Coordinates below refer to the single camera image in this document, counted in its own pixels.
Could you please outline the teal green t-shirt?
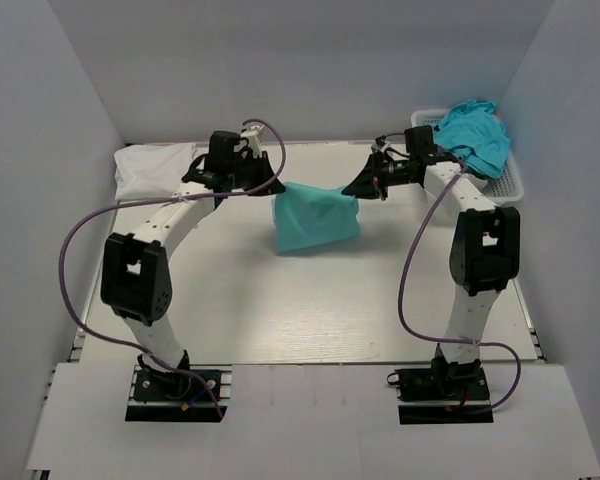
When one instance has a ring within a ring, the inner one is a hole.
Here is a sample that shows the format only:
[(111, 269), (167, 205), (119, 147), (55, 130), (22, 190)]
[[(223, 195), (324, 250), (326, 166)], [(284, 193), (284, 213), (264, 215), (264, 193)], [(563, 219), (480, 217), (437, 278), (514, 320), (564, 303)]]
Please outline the teal green t-shirt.
[(323, 189), (286, 183), (272, 200), (274, 242), (278, 254), (350, 240), (360, 234), (359, 202), (342, 187)]

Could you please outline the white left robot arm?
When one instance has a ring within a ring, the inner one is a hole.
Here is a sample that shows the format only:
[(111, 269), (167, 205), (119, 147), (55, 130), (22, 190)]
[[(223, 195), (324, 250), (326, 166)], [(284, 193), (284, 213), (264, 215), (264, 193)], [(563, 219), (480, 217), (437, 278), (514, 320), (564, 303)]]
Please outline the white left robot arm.
[(266, 128), (263, 121), (250, 119), (238, 133), (213, 132), (206, 153), (192, 161), (171, 200), (141, 226), (113, 233), (105, 242), (101, 300), (130, 328), (141, 347), (139, 366), (168, 398), (185, 396), (192, 378), (188, 354), (168, 319), (170, 258), (225, 199), (284, 192), (280, 172), (261, 144)]

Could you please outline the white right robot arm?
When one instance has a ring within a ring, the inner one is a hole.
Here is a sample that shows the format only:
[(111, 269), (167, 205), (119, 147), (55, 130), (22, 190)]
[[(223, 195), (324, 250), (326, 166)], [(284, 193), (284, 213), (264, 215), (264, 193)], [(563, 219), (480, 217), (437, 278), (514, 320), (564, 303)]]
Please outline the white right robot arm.
[(455, 296), (447, 329), (433, 338), (433, 390), (452, 399), (480, 369), (480, 345), (491, 309), (519, 272), (520, 214), (489, 200), (469, 179), (466, 164), (434, 142), (430, 126), (404, 132), (404, 152), (379, 136), (346, 196), (386, 200), (390, 188), (417, 184), (455, 221), (449, 270)]

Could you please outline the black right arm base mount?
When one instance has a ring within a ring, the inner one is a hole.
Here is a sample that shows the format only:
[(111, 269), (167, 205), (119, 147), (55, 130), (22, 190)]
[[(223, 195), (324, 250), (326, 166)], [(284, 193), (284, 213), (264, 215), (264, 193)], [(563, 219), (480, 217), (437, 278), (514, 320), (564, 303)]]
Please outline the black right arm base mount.
[(440, 386), (431, 368), (390, 373), (387, 384), (397, 393), (399, 423), (409, 425), (491, 424), (491, 397), (483, 369), (475, 378)]

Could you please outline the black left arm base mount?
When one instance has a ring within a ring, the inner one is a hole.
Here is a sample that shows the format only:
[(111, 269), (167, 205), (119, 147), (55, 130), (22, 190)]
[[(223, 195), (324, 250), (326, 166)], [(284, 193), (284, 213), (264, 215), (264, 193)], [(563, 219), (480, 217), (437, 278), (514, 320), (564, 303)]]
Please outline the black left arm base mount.
[(204, 366), (191, 369), (205, 382), (191, 377), (167, 379), (169, 373), (134, 372), (125, 421), (135, 423), (220, 423), (229, 406), (232, 370)]

